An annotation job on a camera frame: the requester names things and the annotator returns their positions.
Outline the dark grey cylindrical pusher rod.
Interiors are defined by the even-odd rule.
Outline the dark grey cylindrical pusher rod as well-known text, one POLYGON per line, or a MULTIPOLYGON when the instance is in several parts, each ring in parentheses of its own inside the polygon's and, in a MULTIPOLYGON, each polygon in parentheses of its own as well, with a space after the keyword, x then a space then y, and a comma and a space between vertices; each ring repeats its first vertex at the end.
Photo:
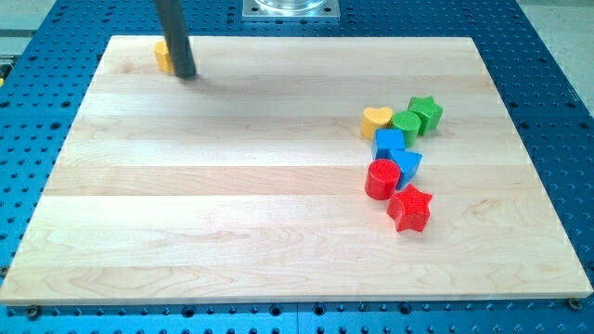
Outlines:
POLYGON ((182 79, 196 76, 196 64, 187 35, 187 24, 180 0, 156 0, 163 37, 168 47, 174 75, 182 79))

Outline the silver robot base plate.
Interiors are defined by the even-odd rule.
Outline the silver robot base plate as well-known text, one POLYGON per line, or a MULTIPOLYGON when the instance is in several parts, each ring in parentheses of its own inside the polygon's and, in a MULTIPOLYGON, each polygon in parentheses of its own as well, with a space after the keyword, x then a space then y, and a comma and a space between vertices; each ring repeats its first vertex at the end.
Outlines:
POLYGON ((244 19, 301 19, 341 16, 339 0, 243 0, 244 19))

